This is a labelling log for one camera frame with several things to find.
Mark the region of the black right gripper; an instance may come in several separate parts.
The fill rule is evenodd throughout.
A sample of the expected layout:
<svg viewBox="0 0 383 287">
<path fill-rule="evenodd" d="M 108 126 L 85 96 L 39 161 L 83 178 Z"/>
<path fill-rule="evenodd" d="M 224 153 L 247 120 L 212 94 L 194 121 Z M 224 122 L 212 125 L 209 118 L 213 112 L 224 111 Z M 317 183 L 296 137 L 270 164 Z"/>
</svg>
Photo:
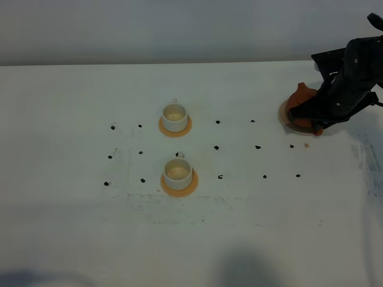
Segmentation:
<svg viewBox="0 0 383 287">
<path fill-rule="evenodd" d="M 378 80 L 372 77 L 353 79 L 345 71 L 332 74 L 322 84 L 315 97 L 290 108 L 287 118 L 290 121 L 309 119 L 313 129 L 325 129 L 333 124 L 348 121 L 377 83 Z"/>
</svg>

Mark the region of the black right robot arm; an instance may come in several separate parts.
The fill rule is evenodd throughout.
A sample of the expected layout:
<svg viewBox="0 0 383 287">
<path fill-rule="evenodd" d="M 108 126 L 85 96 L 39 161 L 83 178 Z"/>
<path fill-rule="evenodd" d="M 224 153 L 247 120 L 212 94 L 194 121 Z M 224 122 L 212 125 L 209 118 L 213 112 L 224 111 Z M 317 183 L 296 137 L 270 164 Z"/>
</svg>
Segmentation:
<svg viewBox="0 0 383 287">
<path fill-rule="evenodd" d="M 343 49 L 312 55 L 323 83 L 318 90 L 304 83 L 285 103 L 286 122 L 319 135 L 348 121 L 369 105 L 380 105 L 374 86 L 382 82 L 382 38 L 351 40 Z"/>
</svg>

